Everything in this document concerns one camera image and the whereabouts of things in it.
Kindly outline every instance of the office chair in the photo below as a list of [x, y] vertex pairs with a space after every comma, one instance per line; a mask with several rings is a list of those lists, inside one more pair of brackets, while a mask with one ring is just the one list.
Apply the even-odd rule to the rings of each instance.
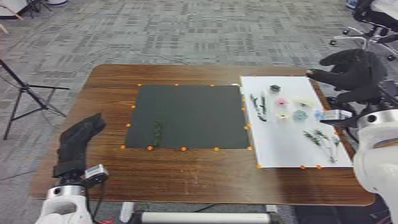
[[390, 48], [387, 43], [398, 40], [398, 34], [389, 34], [390, 31], [398, 32], [398, 15], [396, 12], [390, 14], [390, 11], [394, 10], [385, 10], [385, 6], [376, 8], [374, 3], [376, 0], [358, 0], [353, 10], [353, 19], [373, 26], [371, 30], [366, 33], [357, 28], [346, 27], [342, 30], [342, 36], [335, 36], [328, 44], [335, 45], [335, 41], [344, 39], [360, 40], [364, 50], [367, 50], [369, 44], [376, 44], [390, 52], [387, 60], [394, 61], [398, 57], [398, 50]]

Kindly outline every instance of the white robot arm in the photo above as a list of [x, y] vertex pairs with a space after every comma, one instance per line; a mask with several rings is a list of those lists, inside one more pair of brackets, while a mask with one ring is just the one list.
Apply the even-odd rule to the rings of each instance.
[[378, 111], [360, 117], [358, 128], [355, 176], [366, 191], [380, 194], [398, 223], [398, 145], [378, 147], [398, 139], [398, 110]]

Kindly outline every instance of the blue object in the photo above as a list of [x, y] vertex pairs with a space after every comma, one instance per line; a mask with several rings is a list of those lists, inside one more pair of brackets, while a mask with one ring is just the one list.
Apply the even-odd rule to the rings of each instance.
[[346, 0], [344, 5], [346, 5], [346, 8], [353, 10], [357, 8], [357, 0]]
[[307, 119], [307, 114], [302, 110], [295, 111], [293, 118], [295, 118], [296, 121], [303, 121]]
[[323, 119], [323, 112], [319, 110], [314, 111], [314, 119], [316, 121]]

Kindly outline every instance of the tripod stand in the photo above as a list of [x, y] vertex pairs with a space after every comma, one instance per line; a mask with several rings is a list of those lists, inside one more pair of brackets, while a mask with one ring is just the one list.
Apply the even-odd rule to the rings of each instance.
[[[51, 97], [53, 97], [53, 93], [55, 93], [55, 90], [56, 89], [62, 89], [62, 90], [69, 90], [69, 88], [64, 88], [64, 87], [55, 87], [55, 86], [40, 86], [40, 85], [28, 85], [16, 73], [12, 72], [7, 64], [3, 63], [3, 61], [0, 60], [0, 66], [3, 67], [19, 87], [19, 93], [17, 93], [17, 97], [16, 97], [16, 104], [14, 104], [14, 108], [12, 108], [12, 113], [10, 113], [10, 118], [8, 118], [8, 124], [7, 124], [7, 129], [5, 129], [5, 133], [3, 133], [3, 140], [7, 140], [7, 137], [8, 137], [8, 130], [10, 130], [10, 126], [12, 126], [12, 122], [26, 117], [32, 113], [35, 113], [37, 111], [40, 110], [48, 110], [51, 111], [55, 114], [58, 114], [62, 117], [65, 117], [65, 114], [62, 113], [62, 111], [56, 109], [56, 107], [49, 104], [49, 100], [51, 100]], [[49, 95], [48, 95], [48, 98], [40, 98], [40, 96], [35, 94], [32, 88], [40, 88], [40, 89], [51, 89], [51, 92], [49, 92]], [[21, 100], [21, 94], [26, 93], [28, 96], [32, 97], [35, 103], [39, 104], [39, 108], [33, 109], [32, 111], [28, 111], [24, 114], [21, 114], [19, 116], [16, 116], [16, 110], [17, 110], [17, 105], [19, 105], [19, 100]]]

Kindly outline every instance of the pink object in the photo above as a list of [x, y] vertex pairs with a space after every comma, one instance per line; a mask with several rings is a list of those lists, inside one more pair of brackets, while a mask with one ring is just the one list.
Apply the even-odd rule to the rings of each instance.
[[282, 107], [287, 104], [287, 101], [284, 98], [277, 99], [277, 105]]

